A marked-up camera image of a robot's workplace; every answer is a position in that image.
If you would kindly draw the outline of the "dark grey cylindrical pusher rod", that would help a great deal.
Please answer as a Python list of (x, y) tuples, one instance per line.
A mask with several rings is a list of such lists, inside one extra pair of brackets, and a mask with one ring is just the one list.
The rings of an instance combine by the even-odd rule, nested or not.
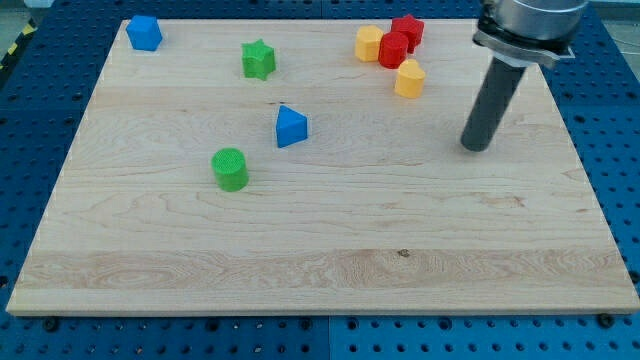
[(464, 148), (482, 152), (489, 147), (525, 70), (492, 58), (460, 138)]

